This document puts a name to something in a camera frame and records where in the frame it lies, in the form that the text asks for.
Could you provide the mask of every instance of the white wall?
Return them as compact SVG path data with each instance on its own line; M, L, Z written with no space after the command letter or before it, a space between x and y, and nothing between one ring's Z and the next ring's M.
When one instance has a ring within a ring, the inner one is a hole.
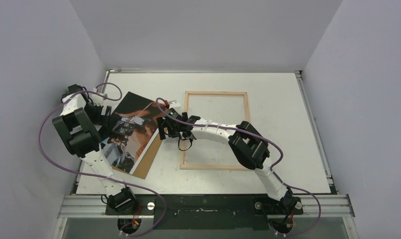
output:
M74 176L39 154L39 124L68 85L104 73L68 0L0 0L0 239L51 237ZM43 138L56 161L78 166L51 123Z
M303 69L341 0L71 0L107 68Z
M401 0L344 0L303 71L362 239L401 239Z

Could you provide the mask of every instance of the white tabletop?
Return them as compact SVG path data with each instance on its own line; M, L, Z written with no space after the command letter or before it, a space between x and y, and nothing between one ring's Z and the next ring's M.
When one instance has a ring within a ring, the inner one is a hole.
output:
M157 97L177 100L182 105L186 91L247 92L252 125L284 151L284 159L275 167L279 176L286 183L312 193L330 192L307 111L293 73L115 73L109 75L108 82L117 84L124 93L131 91L152 100ZM112 98L119 95L117 89L110 85L106 87L105 92ZM196 111L207 110L208 106L205 104L202 109ZM162 142L146 179L116 171L117 176L162 194L266 192L252 171L180 170L180 151L176 144L174 139ZM210 151L217 154L223 151L224 145L208 145L212 147ZM279 154L271 145L269 149L271 158L275 161ZM82 171L91 172L91 169L85 165ZM132 189L136 194L149 193L138 188ZM80 177L77 194L104 193L98 179Z

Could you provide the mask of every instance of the photo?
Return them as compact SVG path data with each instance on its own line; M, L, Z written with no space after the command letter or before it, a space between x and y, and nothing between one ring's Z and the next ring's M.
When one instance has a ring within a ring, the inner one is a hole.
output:
M162 116L155 101L128 92L111 114L112 133L103 149L105 156L111 155L110 164L132 174L157 135L157 118Z

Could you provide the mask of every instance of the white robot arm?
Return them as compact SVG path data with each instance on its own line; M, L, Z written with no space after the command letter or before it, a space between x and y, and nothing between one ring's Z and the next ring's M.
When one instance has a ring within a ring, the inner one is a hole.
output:
M84 88L81 86L70 86L68 93L62 96L62 101L65 102L74 93L82 90ZM93 95L90 98L83 93L78 94L64 105L61 115L54 118L52 122L65 147L72 155L76 154L90 166L95 174L122 181L114 175L114 171L101 151L102 139L107 138L110 134L108 123L111 114L111 107L104 107L103 101L104 99L100 96ZM175 103L166 102L165 106L172 108L171 104ZM196 139L208 139L228 144L239 163L255 171L265 186L267 195L271 199L279 201L283 210L291 212L297 205L299 198L294 197L291 189L284 186L269 170L272 161L269 159L268 143L230 129L239 128L260 135L249 122L243 121L238 125L226 125L207 121L197 116L189 118L187 113L180 115L175 110L168 112L178 120L203 126L192 127L178 123L169 117L161 117L157 119L161 139L166 139L165 135L168 135L171 138L189 139L190 142ZM99 125L101 128L97 130L95 125ZM132 213L137 206L137 201L131 189L107 179L99 180L105 187L108 206L119 213Z
M235 124L220 124L207 121L203 118L200 118L194 124L207 125L206 127L193 127L191 132L196 139L207 139L225 145L229 144L230 138L236 133L236 131L219 127L224 126L237 128L237 125ZM284 197L285 193L287 192L287 187L284 186L280 181L278 181L275 175L269 170L271 164L271 159L267 158L263 162L263 167L255 168L254 171L265 186L267 195L270 198L279 201L282 197Z

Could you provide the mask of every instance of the screw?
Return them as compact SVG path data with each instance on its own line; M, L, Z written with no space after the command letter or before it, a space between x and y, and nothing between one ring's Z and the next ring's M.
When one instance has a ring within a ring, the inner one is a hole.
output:
M152 211L155 208L155 203L150 202L147 204L147 209L149 209L150 211Z
M256 208L257 210L262 209L262 203L261 203L261 202L256 202L256 203L255 203L255 208Z

